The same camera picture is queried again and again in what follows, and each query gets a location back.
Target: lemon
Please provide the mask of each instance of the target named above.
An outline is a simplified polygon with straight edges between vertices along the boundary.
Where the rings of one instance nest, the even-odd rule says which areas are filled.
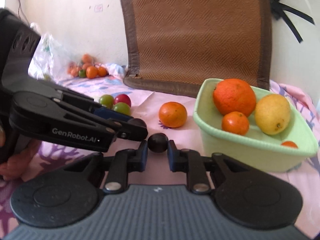
[[[288,100],[281,95],[271,94],[263,97],[257,103],[254,118],[262,132],[275,135],[287,128],[290,115]]]

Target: tangerine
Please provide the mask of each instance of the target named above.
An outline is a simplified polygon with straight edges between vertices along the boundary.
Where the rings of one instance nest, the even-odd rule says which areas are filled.
[[[93,79],[98,75],[98,69],[94,66],[89,66],[86,70],[87,78]]]
[[[108,75],[108,71],[104,67],[98,67],[98,75],[99,77],[105,77]]]
[[[293,141],[284,141],[281,145],[292,148],[298,148],[298,146]]]
[[[91,57],[89,54],[84,54],[81,58],[83,63],[93,63],[93,57]]]
[[[222,130],[239,135],[245,135],[249,130],[249,120],[241,112],[231,112],[222,119]]]
[[[159,109],[160,122],[169,128],[178,128],[187,121],[188,113],[186,108],[177,102],[164,103]]]
[[[248,117],[256,107],[254,91],[246,81],[237,78],[219,82],[212,97],[222,115],[237,111]]]

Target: fruit in basket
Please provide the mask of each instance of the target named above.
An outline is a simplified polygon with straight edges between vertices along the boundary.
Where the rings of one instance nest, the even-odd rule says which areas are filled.
[[[106,108],[112,109],[113,107],[113,96],[103,95],[99,98],[99,103],[105,106]]]
[[[126,114],[130,115],[130,106],[128,106],[126,103],[119,102],[113,106],[113,110],[121,113],[121,114]]]
[[[114,104],[123,102],[126,103],[128,106],[131,107],[131,100],[126,94],[120,94],[115,97],[115,100],[113,101]]]
[[[87,77],[87,74],[86,74],[86,72],[85,72],[84,69],[81,69],[81,70],[79,71],[78,75],[79,75],[79,77],[82,77],[82,78]]]
[[[89,66],[86,70],[87,78],[93,79],[98,75],[98,70],[94,66]]]
[[[275,135],[287,128],[290,115],[288,100],[279,94],[270,94],[258,101],[254,119],[261,131]]]
[[[293,141],[284,141],[281,145],[292,148],[298,148],[298,146]]]
[[[221,128],[226,132],[245,135],[249,130],[249,120],[241,112],[231,112],[222,119]]]
[[[159,109],[160,122],[169,128],[178,128],[187,121],[188,113],[186,108],[177,102],[164,103]]]
[[[82,61],[83,63],[93,64],[93,57],[91,57],[89,54],[84,54],[84,55],[82,55],[82,57],[81,57],[81,61]]]
[[[108,75],[108,71],[102,66],[98,67],[98,76],[105,77],[106,75]]]
[[[247,82],[241,79],[222,80],[217,84],[212,97],[222,115],[238,111],[248,117],[256,106],[254,91]]]

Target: green cherry tomato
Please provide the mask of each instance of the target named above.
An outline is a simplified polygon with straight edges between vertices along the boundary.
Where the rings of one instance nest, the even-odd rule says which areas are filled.
[[[81,69],[81,70],[79,71],[78,75],[79,75],[79,77],[82,77],[82,78],[87,77],[87,74],[86,74],[86,72],[85,72],[84,69]]]
[[[113,107],[113,96],[103,95],[99,98],[99,103],[105,106],[106,108],[112,109]]]
[[[130,115],[130,106],[123,102],[116,103],[113,106],[113,110],[121,114]]]

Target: grey textured surface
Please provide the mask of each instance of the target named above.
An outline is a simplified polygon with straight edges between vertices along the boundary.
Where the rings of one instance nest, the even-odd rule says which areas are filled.
[[[19,226],[4,240],[306,240],[294,226],[271,231],[229,221],[208,196],[185,186],[131,185],[104,198],[81,222],[57,229]]]

